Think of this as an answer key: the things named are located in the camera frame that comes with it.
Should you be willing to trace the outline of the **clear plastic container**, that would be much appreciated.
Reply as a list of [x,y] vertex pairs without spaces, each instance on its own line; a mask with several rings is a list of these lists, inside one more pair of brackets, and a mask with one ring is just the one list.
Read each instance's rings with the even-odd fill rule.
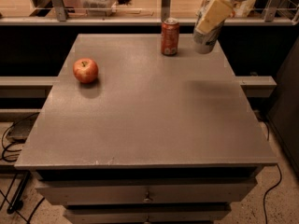
[[106,17],[112,14],[117,0],[80,0],[89,16]]

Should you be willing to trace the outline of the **red apple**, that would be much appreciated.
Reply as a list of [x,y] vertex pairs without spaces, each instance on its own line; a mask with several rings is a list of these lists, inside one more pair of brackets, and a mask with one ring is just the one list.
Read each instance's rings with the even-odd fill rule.
[[79,59],[73,64],[73,74],[83,84],[94,82],[98,77],[98,71],[97,63],[90,58]]

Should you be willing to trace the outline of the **red coke can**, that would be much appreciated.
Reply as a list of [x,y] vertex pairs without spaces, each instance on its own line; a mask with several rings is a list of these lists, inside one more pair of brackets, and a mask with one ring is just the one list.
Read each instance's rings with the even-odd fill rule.
[[161,36],[161,53],[163,55],[175,55],[178,52],[178,20],[174,18],[167,18],[163,21]]

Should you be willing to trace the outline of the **grey power adapter box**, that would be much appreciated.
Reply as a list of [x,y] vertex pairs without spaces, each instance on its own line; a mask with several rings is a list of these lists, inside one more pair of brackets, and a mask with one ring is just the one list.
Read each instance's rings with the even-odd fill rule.
[[14,122],[13,126],[6,134],[6,139],[9,142],[24,143],[27,140],[34,124],[35,121],[33,119],[25,119],[19,122]]

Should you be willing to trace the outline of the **grey drawer cabinet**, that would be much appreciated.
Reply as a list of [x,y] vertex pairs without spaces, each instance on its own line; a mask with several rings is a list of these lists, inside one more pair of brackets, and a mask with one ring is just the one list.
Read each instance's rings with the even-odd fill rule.
[[[221,48],[183,35],[79,35],[19,156],[72,224],[193,224],[224,217],[277,159]],[[73,64],[90,58],[88,84]],[[144,203],[149,194],[152,202]]]

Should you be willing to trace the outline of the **printed snack bag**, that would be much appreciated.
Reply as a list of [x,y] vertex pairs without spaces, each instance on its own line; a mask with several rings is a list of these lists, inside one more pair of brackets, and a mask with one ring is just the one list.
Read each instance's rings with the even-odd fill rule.
[[249,12],[253,9],[254,3],[256,0],[245,0],[245,1],[236,1],[229,0],[233,5],[233,11],[229,17],[246,17],[249,15]]

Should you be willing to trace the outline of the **grey metal shelf rail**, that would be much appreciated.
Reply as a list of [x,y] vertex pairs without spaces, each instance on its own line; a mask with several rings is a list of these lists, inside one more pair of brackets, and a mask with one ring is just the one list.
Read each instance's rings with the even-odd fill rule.
[[[199,16],[202,0],[129,0],[116,3],[112,14],[106,17],[89,16],[84,7],[75,6],[71,12],[66,4],[73,0],[0,0],[3,24],[137,24],[160,23],[174,17],[180,23],[191,25]],[[298,0],[256,0],[246,17],[229,17],[233,24],[286,24],[298,23]]]

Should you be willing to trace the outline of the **dark cabinet at right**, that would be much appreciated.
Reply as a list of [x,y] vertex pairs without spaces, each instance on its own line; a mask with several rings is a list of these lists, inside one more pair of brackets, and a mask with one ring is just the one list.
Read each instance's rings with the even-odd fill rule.
[[296,176],[299,176],[299,38],[277,74],[270,124]]

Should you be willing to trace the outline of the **white 7up can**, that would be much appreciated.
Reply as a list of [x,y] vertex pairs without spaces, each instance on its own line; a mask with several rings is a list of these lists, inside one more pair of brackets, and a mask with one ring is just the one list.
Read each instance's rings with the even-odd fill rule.
[[193,49],[200,54],[210,53],[216,45],[223,24],[224,22],[221,22],[207,34],[203,34],[194,28],[192,34]]

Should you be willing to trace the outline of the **metal drawer knob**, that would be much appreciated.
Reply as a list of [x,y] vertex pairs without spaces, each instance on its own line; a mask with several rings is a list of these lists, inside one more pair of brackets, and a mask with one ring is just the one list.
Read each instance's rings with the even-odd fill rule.
[[143,202],[144,203],[151,203],[152,202],[152,199],[150,197],[150,195],[147,193],[143,199]]

